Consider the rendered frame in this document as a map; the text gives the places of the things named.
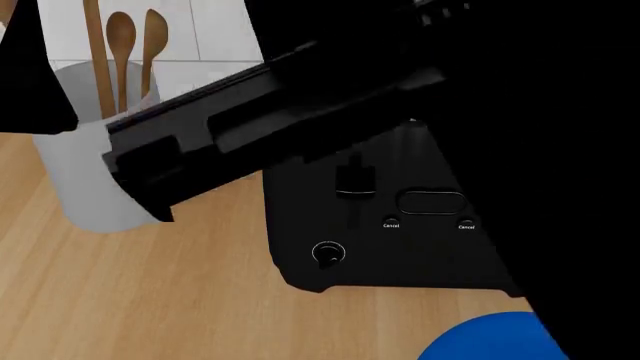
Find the black toaster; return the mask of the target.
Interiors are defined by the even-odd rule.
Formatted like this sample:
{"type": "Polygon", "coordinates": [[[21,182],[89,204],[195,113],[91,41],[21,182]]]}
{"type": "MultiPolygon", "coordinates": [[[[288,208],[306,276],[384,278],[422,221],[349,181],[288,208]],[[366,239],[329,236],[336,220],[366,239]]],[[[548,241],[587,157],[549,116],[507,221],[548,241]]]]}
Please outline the black toaster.
{"type": "Polygon", "coordinates": [[[522,296],[434,138],[410,120],[316,161],[293,158],[263,173],[269,251],[284,281],[320,293],[334,286],[500,290],[522,296]],[[338,165],[361,152],[376,194],[335,193],[338,165]],[[346,250],[321,270],[319,242],[346,250]]]}

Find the blue plate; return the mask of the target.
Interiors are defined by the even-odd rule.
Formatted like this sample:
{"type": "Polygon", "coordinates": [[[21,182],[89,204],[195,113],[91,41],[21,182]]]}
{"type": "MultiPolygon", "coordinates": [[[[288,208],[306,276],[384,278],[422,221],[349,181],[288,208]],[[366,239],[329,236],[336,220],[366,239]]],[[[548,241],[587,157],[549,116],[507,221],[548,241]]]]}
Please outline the blue plate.
{"type": "Polygon", "coordinates": [[[439,335],[417,360],[569,360],[528,311],[487,314],[439,335]]]}

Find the wooden spoon round bowl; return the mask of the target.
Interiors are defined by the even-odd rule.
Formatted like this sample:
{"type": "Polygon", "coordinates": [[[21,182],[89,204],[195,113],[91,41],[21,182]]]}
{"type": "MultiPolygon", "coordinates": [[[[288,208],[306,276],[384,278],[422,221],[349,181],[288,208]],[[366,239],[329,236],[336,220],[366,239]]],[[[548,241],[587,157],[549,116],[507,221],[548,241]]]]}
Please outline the wooden spoon round bowl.
{"type": "Polygon", "coordinates": [[[136,28],[128,14],[116,11],[107,20],[106,32],[117,71],[118,113],[124,113],[128,109],[127,67],[136,41],[136,28]]]}

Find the white utensil holder cup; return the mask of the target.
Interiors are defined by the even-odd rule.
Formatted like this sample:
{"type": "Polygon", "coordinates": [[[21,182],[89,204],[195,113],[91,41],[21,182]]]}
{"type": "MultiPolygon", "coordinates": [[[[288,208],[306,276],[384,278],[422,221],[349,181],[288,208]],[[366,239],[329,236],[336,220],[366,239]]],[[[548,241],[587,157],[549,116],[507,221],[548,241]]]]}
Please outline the white utensil holder cup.
{"type": "Polygon", "coordinates": [[[107,119],[102,118],[91,62],[55,71],[79,123],[74,131],[35,135],[33,143],[64,214],[82,230],[116,233],[158,221],[117,185],[102,158],[112,150],[107,125],[160,102],[155,81],[141,95],[141,71],[142,65],[128,63],[128,110],[107,119]]]}

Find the black toaster lever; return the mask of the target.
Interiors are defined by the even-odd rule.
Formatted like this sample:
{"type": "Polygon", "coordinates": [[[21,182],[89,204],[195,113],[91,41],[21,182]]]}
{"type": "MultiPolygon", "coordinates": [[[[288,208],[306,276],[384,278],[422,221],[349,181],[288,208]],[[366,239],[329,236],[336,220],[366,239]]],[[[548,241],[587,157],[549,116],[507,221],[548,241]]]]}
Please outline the black toaster lever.
{"type": "Polygon", "coordinates": [[[363,164],[361,152],[352,153],[347,164],[338,165],[335,193],[342,198],[366,198],[376,194],[376,170],[363,164]]]}

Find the black toaster dial knob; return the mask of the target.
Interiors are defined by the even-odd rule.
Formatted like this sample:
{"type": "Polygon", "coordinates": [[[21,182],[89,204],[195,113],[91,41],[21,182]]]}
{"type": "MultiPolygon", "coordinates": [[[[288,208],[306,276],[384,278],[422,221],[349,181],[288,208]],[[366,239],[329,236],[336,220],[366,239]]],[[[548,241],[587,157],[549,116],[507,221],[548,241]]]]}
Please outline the black toaster dial knob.
{"type": "Polygon", "coordinates": [[[325,270],[341,263],[346,256],[346,250],[337,242],[319,242],[314,245],[311,254],[318,268],[325,270]]]}

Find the wooden spoon pointed bowl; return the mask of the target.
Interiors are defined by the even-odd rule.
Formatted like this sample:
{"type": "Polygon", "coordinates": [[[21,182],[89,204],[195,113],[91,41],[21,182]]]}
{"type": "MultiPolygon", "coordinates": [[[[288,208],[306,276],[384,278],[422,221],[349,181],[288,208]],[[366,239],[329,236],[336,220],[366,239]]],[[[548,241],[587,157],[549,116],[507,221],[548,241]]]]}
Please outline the wooden spoon pointed bowl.
{"type": "Polygon", "coordinates": [[[143,64],[141,75],[141,97],[150,92],[151,70],[154,59],[162,53],[168,44],[168,23],[154,9],[146,12],[143,44],[143,64]]]}

